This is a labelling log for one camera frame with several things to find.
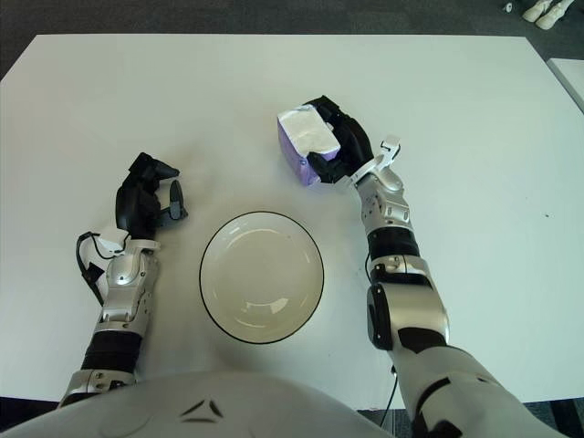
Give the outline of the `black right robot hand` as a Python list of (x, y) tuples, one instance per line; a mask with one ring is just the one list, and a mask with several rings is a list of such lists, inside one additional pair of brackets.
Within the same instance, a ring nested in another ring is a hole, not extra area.
[(339, 143), (337, 155), (327, 160), (316, 152), (308, 154), (308, 163), (322, 183), (336, 183), (344, 176), (351, 176), (363, 164), (373, 159), (370, 140), (360, 124), (326, 96), (308, 102), (325, 123), (332, 127), (332, 134)]

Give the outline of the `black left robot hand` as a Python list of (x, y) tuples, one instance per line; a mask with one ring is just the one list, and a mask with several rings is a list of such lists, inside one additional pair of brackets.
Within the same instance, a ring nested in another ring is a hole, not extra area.
[[(141, 152), (116, 194), (115, 218), (119, 229), (132, 239), (154, 240), (158, 228), (170, 226), (188, 216), (183, 190), (176, 180), (180, 171)], [(160, 181), (173, 179), (169, 205), (161, 207), (156, 194)]]

